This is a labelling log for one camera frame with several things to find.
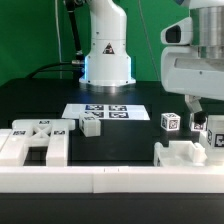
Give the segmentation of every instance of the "black cable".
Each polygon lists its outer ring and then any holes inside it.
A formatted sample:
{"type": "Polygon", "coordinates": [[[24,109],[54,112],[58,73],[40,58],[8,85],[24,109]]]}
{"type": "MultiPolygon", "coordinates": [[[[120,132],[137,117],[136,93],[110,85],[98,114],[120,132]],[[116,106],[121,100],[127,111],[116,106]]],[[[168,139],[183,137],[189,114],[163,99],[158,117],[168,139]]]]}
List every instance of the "black cable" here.
{"type": "Polygon", "coordinates": [[[68,14],[69,14],[70,22],[71,22],[72,34],[73,34],[76,52],[80,52],[82,51],[82,48],[81,48],[81,43],[80,43],[80,39],[78,35],[78,27],[76,23],[75,14],[73,12],[68,12],[68,14]]]}
{"type": "Polygon", "coordinates": [[[66,6],[66,9],[68,11],[69,19],[70,19],[70,24],[72,28],[72,35],[74,39],[74,44],[75,44],[75,49],[76,49],[76,59],[77,60],[83,60],[84,55],[82,53],[82,48],[81,48],[81,42],[79,38],[79,32],[78,32],[78,27],[77,27],[77,22],[75,18],[75,9],[77,7],[82,6],[83,4],[80,3],[77,5],[77,3],[74,2],[74,0],[65,0],[64,4],[66,6]]]}
{"type": "Polygon", "coordinates": [[[72,62],[58,62],[58,63],[42,66],[42,67],[38,68],[37,70],[31,72],[29,75],[27,75],[26,79],[32,79],[38,72],[40,72],[44,69],[57,67],[57,66],[61,66],[61,65],[72,65],[72,62]]]}
{"type": "Polygon", "coordinates": [[[74,68],[74,69],[52,69],[52,70],[41,70],[39,71],[38,73],[40,72],[73,72],[73,71],[76,71],[76,70],[80,70],[82,69],[82,67],[78,67],[78,68],[74,68]]]}

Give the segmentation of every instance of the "white 3d-printed part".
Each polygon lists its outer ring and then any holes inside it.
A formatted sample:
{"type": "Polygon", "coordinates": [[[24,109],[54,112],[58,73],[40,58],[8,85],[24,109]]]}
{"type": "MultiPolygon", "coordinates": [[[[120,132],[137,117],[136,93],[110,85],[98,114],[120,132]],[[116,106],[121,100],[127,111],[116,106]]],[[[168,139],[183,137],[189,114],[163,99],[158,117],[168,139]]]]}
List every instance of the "white 3d-printed part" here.
{"type": "Polygon", "coordinates": [[[67,165],[69,130],[75,129],[75,121],[16,120],[12,126],[12,131],[0,130],[0,166],[23,166],[29,147],[42,146],[48,146],[47,166],[67,165]]]}

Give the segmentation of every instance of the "white plastic base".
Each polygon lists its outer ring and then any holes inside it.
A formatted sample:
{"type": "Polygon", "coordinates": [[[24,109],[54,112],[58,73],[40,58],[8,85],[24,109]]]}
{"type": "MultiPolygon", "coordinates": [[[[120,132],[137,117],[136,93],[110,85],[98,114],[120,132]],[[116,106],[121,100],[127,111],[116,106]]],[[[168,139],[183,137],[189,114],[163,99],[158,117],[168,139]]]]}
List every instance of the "white plastic base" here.
{"type": "Polygon", "coordinates": [[[223,167],[1,167],[1,193],[224,193],[223,167]]]}

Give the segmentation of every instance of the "warning label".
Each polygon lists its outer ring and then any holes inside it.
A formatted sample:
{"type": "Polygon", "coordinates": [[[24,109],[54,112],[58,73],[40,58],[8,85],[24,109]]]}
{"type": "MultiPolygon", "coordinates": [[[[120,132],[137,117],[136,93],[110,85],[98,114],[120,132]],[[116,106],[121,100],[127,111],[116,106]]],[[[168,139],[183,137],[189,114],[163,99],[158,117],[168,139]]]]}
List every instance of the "warning label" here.
{"type": "Polygon", "coordinates": [[[113,50],[113,47],[111,46],[111,44],[109,43],[107,45],[107,47],[105,48],[103,54],[115,54],[114,53],[114,50],[113,50]]]}

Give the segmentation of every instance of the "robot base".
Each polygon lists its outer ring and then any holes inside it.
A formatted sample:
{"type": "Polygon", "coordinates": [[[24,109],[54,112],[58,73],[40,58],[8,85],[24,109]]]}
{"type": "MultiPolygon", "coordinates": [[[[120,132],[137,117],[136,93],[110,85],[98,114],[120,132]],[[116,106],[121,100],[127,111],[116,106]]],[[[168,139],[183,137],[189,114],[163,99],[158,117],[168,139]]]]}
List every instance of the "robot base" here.
{"type": "Polygon", "coordinates": [[[135,89],[135,80],[126,85],[120,86],[101,86],[101,85],[93,85],[84,80],[79,81],[79,85],[81,89],[90,90],[93,92],[99,93],[121,93],[125,91],[130,91],[135,89]]]}

